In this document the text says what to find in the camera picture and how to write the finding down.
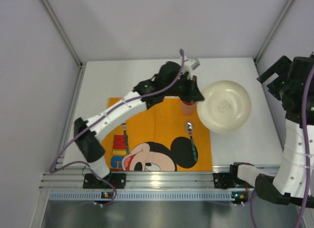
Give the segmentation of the green handled fork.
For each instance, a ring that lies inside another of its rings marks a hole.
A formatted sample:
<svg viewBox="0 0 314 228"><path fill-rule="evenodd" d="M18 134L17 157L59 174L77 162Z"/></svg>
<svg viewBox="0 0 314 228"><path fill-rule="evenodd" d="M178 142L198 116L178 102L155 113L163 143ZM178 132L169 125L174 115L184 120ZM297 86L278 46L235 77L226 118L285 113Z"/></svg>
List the green handled fork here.
<svg viewBox="0 0 314 228"><path fill-rule="evenodd" d="M122 122L122 129L123 129L123 134L124 134L124 139L125 139L125 145L126 145L126 155L130 154L130 148L129 148L129 143L128 143L128 135L127 135L127 124L126 121Z"/></svg>

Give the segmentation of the orange Mickey Mouse placemat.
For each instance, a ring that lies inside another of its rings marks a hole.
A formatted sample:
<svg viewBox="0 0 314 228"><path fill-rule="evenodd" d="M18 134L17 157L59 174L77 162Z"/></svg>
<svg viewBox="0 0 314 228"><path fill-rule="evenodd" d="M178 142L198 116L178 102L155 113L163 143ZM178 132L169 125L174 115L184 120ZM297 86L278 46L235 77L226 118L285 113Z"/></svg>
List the orange Mickey Mouse placemat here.
<svg viewBox="0 0 314 228"><path fill-rule="evenodd" d="M126 121L128 155L122 126L109 133L102 141L109 168L114 171L211 171L209 130L201 123L196 110L184 116L180 102L167 98ZM197 162L185 129L187 121L193 124Z"/></svg>

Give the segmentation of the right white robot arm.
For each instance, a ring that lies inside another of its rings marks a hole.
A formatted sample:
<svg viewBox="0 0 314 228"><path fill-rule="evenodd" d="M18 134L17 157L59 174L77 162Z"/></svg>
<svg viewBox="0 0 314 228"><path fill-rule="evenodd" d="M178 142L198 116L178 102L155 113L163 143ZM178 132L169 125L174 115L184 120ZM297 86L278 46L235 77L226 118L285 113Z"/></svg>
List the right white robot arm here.
<svg viewBox="0 0 314 228"><path fill-rule="evenodd" d="M313 208L310 191L314 169L314 56L297 56L290 60L280 57L257 80L266 82L269 93L282 103L285 111L286 141L283 158L275 176L270 176L253 164L235 162L230 174L235 182L246 182L255 188L257 196L273 204Z"/></svg>

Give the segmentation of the green handled spoon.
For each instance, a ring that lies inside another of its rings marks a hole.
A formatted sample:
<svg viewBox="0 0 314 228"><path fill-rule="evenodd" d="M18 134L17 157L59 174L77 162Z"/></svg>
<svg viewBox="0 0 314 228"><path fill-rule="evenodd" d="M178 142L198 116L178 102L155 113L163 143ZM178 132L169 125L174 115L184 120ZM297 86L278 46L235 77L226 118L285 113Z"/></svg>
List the green handled spoon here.
<svg viewBox="0 0 314 228"><path fill-rule="evenodd" d="M193 124L191 121L187 121L185 123L185 129L187 131L187 133L189 134L189 138L191 141L191 147L192 147L192 151L193 151L193 157L194 157L194 161L197 162L198 156L197 156L197 152L196 152L196 148L195 148L195 144L194 144L194 140L193 140Z"/></svg>

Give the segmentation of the cream white plate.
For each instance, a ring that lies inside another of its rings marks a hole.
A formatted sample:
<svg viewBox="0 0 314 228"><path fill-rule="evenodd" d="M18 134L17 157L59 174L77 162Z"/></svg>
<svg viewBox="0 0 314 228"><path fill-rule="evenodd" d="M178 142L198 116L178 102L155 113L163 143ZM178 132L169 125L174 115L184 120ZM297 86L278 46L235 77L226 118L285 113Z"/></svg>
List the cream white plate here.
<svg viewBox="0 0 314 228"><path fill-rule="evenodd" d="M202 91L205 100L197 103L202 124L216 133L229 133L242 127L251 113L246 89L230 80L217 81Z"/></svg>

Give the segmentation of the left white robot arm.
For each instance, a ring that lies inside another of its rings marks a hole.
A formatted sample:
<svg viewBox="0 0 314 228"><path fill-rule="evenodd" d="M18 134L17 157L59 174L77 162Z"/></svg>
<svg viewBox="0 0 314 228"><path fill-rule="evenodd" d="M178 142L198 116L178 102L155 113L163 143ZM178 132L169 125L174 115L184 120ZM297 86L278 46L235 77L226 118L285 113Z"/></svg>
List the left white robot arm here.
<svg viewBox="0 0 314 228"><path fill-rule="evenodd" d="M100 178L110 175L101 142L122 122L163 102L165 97L178 97L185 102L199 102L205 98L191 74L200 65L197 59L184 58L181 64L168 61L151 79L139 82L116 104L87 120L74 122L74 141L88 166Z"/></svg>

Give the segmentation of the aluminium mounting rail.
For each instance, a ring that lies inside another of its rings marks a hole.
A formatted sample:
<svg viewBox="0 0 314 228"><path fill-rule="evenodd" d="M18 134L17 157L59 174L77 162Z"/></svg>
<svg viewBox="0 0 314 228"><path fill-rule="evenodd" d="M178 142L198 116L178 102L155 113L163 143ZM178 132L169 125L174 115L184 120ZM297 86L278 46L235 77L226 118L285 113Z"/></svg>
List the aluminium mounting rail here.
<svg viewBox="0 0 314 228"><path fill-rule="evenodd" d="M182 189L213 188L214 173L227 172L234 162L246 162L275 173L282 154L214 154L211 172L127 172L125 189ZM68 167L54 174L44 173L39 188L42 190L81 190L83 176L90 171L84 167Z"/></svg>

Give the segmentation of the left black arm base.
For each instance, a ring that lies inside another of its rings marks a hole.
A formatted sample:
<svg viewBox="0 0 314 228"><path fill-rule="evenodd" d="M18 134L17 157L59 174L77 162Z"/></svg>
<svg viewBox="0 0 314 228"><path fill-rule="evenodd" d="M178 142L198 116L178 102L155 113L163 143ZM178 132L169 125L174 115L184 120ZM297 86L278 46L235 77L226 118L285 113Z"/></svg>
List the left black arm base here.
<svg viewBox="0 0 314 228"><path fill-rule="evenodd" d="M111 189L111 184L116 189L124 189L126 185L125 173L111 173L103 180L96 178L93 174L85 174L83 189Z"/></svg>

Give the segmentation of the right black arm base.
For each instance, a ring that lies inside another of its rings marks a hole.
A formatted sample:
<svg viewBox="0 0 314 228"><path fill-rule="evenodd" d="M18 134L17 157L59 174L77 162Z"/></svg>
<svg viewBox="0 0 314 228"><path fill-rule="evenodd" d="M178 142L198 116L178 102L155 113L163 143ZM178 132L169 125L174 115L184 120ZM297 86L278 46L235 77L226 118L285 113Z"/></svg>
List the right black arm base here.
<svg viewBox="0 0 314 228"><path fill-rule="evenodd" d="M246 188L246 182L231 173L213 173L213 182L215 189Z"/></svg>

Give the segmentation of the pink plastic cup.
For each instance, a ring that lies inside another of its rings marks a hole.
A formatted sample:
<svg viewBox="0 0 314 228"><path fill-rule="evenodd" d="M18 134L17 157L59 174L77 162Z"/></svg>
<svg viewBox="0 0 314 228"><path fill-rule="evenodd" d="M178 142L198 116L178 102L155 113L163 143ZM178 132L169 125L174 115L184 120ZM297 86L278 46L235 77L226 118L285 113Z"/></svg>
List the pink plastic cup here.
<svg viewBox="0 0 314 228"><path fill-rule="evenodd" d="M193 113L196 108L196 102L186 102L181 100L181 111L184 116L189 116Z"/></svg>

